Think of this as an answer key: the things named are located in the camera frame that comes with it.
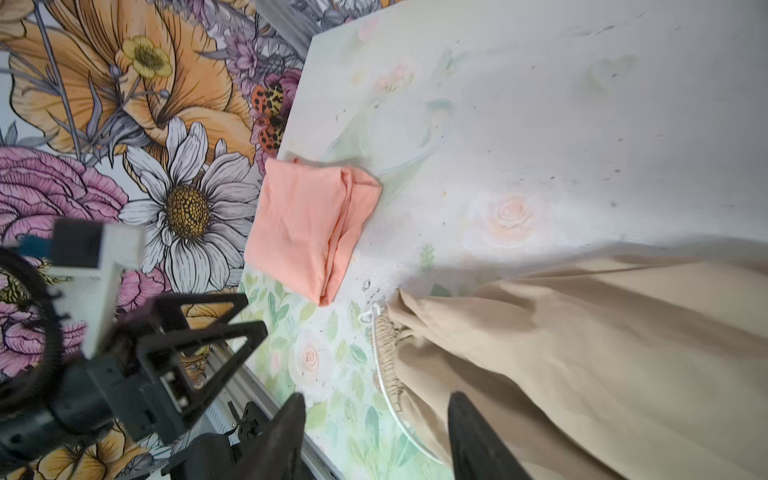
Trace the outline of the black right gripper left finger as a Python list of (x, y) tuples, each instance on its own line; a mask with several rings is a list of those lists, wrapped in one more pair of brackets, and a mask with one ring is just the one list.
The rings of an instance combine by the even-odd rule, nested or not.
[(231, 479), (307, 479), (302, 442), (306, 422), (304, 396), (292, 394), (268, 420), (249, 402), (239, 422), (240, 455)]

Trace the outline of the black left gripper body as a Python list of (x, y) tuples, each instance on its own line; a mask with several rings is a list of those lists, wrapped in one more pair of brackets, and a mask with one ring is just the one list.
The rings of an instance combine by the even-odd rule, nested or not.
[(185, 299), (154, 299), (110, 329), (93, 358), (46, 356), (41, 382), (23, 374), (1, 390), (1, 471), (63, 446), (89, 445), (120, 423), (133, 440), (171, 443), (198, 420), (198, 390), (181, 362), (194, 353)]

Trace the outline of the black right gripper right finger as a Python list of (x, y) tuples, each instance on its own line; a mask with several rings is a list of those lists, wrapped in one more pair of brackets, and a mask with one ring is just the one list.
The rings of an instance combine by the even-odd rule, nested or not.
[(448, 431), (456, 480), (532, 479), (463, 392), (451, 394)]

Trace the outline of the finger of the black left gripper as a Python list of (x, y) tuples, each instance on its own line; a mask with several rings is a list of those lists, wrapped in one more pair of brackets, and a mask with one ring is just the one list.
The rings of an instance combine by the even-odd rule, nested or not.
[[(155, 425), (194, 425), (214, 403), (246, 360), (266, 340), (260, 320), (179, 330), (141, 339), (137, 359), (148, 385), (142, 389)], [(207, 348), (205, 379), (196, 383), (183, 365), (183, 353)]]
[(243, 293), (168, 293), (148, 303), (150, 319), (163, 332), (226, 325), (248, 306)]

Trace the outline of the pink graphic t-shirt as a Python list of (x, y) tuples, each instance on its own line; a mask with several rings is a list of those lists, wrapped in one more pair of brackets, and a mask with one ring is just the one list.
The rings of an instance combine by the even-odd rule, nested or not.
[(324, 307), (333, 302), (383, 187), (356, 167), (269, 159), (245, 263)]

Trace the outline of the beige drawstring garment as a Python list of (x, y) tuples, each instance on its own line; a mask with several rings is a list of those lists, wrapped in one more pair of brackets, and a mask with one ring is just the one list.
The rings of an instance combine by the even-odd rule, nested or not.
[(767, 265), (618, 256), (375, 316), (385, 397), (445, 465), (465, 394), (535, 479), (763, 479)]

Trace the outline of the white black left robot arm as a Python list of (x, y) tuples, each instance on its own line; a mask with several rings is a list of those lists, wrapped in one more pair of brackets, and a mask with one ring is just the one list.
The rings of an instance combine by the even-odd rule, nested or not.
[[(62, 447), (78, 458), (121, 427), (133, 440), (179, 440), (267, 338), (262, 321), (237, 322), (242, 293), (164, 294), (124, 315), (92, 358), (64, 354), (64, 325), (49, 295), (36, 298), (41, 362), (1, 390), (1, 471), (11, 474)], [(208, 433), (173, 454), (173, 479), (303, 479), (302, 395), (273, 418), (248, 404), (228, 434)]]

